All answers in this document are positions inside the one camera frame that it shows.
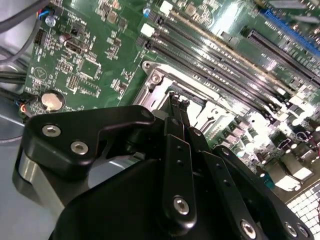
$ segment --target blue pcie slot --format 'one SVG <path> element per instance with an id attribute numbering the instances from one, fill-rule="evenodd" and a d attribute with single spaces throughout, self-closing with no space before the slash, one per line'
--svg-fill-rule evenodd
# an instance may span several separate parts
<path id="1" fill-rule="evenodd" d="M 261 9 L 260 13 L 264 15 L 268 20 L 271 20 L 274 25 L 282 29 L 285 34 L 294 38 L 303 48 L 320 57 L 320 51 L 315 46 L 308 42 L 299 33 L 291 29 L 284 21 L 275 16 L 270 9 Z"/>

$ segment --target red wire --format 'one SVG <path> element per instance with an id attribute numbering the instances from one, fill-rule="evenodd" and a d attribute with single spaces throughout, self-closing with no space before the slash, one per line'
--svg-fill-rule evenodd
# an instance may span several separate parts
<path id="1" fill-rule="evenodd" d="M 310 141 L 313 143 L 313 145 L 315 145 L 316 147 L 318 147 L 316 141 L 313 138 L 310 138 Z M 318 156 L 320 158 L 320 146 L 318 147 Z"/>

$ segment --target motherboard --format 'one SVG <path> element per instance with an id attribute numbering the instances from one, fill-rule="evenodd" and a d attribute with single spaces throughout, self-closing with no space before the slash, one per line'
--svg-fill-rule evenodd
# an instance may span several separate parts
<path id="1" fill-rule="evenodd" d="M 24 88 L 36 97 L 29 115 L 158 111 L 174 92 L 211 147 L 232 149 L 266 183 L 292 191 L 312 175 L 318 0 L 52 0 L 45 11 Z M 291 159 L 309 171 L 290 173 Z"/>

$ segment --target blue wire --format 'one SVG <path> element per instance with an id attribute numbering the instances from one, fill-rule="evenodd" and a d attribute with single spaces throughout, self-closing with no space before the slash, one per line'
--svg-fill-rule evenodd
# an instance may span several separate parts
<path id="1" fill-rule="evenodd" d="M 39 16 L 38 16 L 38 19 L 40 20 L 40 18 L 41 18 L 43 15 L 46 15 L 46 14 L 48 14 L 48 13 L 50 13 L 50 11 L 44 11 L 44 12 L 40 13 Z"/>

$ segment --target ram slot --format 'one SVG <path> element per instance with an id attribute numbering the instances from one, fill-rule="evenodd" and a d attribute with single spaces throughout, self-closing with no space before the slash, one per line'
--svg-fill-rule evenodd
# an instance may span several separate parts
<path id="1" fill-rule="evenodd" d="M 283 67 L 298 75 L 301 79 L 307 80 L 317 87 L 320 87 L 320 77 L 300 64 L 278 46 L 270 42 L 256 30 L 246 29 L 242 32 L 242 35 Z"/>
<path id="2" fill-rule="evenodd" d="M 238 92 L 242 95 L 240 98 L 235 94 L 235 89 L 233 89 L 229 85 L 218 82 L 215 74 L 211 70 L 200 64 L 196 59 L 189 59 L 189 56 L 186 56 L 185 54 L 178 54 L 177 52 L 174 52 L 164 46 L 164 43 L 161 44 L 154 42 L 151 43 L 150 46 L 150 50 L 155 50 L 155 52 L 163 55 L 172 63 L 179 63 L 179 65 L 182 65 L 187 72 L 193 71 L 193 75 L 198 75 L 203 79 L 206 79 L 213 87 L 226 92 L 228 95 L 232 96 L 234 99 L 244 104 L 245 106 L 252 108 L 262 114 L 265 113 L 265 109 L 261 105 L 257 104 L 254 100 L 248 99 L 245 94 Z"/>
<path id="3" fill-rule="evenodd" d="M 298 96 L 296 93 L 292 90 L 292 88 L 287 87 L 287 85 L 278 79 L 276 79 L 271 73 L 266 73 L 266 70 L 262 69 L 259 66 L 256 66 L 252 62 L 250 62 L 248 59 L 245 57 L 241 56 L 239 53 L 235 52 L 233 49 L 231 49 L 228 45 L 226 45 L 220 38 L 217 36 L 213 35 L 211 32 L 208 32 L 207 30 L 203 30 L 193 24 L 191 21 L 188 19 L 184 18 L 179 14 L 179 12 L 176 12 L 175 10 L 171 10 L 169 14 L 169 18 L 167 18 L 167 21 L 170 21 L 170 18 L 173 18 L 174 20 L 181 22 L 185 24 L 187 27 L 191 28 L 195 32 L 197 32 L 199 35 L 201 35 L 204 38 L 207 38 L 210 40 L 212 43 L 216 44 L 221 50 L 226 51 L 229 53 L 231 56 L 233 56 L 236 59 L 239 59 L 240 62 L 245 64 L 246 66 L 250 67 L 254 71 L 256 71 L 259 75 L 264 77 L 265 79 L 269 80 L 273 84 L 277 85 L 278 87 L 282 88 L 286 92 L 288 92 L 291 95 L 295 95 L 297 98 Z"/>
<path id="4" fill-rule="evenodd" d="M 232 85 L 234 89 L 238 89 L 239 92 L 246 93 L 245 95 L 251 96 L 252 99 L 257 98 L 260 100 L 264 105 L 268 105 L 275 109 L 274 103 L 267 97 L 263 96 L 260 92 L 257 92 L 253 88 L 248 88 L 245 83 L 236 79 L 231 75 L 231 73 L 226 72 L 222 68 L 217 65 L 217 61 L 214 58 L 204 58 L 203 56 L 199 55 L 199 53 L 194 50 L 193 48 L 188 48 L 187 46 L 182 45 L 180 42 L 176 41 L 172 37 L 167 34 L 161 34 L 157 37 L 160 41 L 166 41 L 170 45 L 176 47 L 181 52 L 183 52 L 186 56 L 193 59 L 194 61 L 200 61 L 205 67 L 211 69 L 215 74 L 217 74 L 221 79 L 225 79 L 228 81 L 229 85 Z"/>
<path id="5" fill-rule="evenodd" d="M 190 44 L 194 44 L 199 49 L 201 49 L 203 52 L 211 56 L 212 58 L 215 58 L 217 61 L 220 61 L 224 63 L 229 69 L 233 70 L 235 73 L 237 73 L 239 76 L 243 78 L 243 80 L 248 84 L 248 86 L 258 85 L 261 87 L 269 96 L 272 96 L 276 99 L 278 99 L 280 102 L 285 102 L 287 99 L 286 97 L 280 95 L 274 88 L 267 85 L 265 82 L 257 78 L 256 76 L 252 75 L 251 73 L 247 72 L 244 68 L 238 66 L 234 61 L 224 57 L 222 54 L 220 54 L 217 51 L 214 51 L 211 48 L 204 49 L 202 46 L 204 43 L 189 33 L 182 30 L 179 26 L 177 26 L 175 23 L 168 21 L 164 24 L 168 29 L 171 31 L 174 31 L 175 33 L 179 34 L 182 38 L 184 38 L 185 41 L 188 41 Z"/>

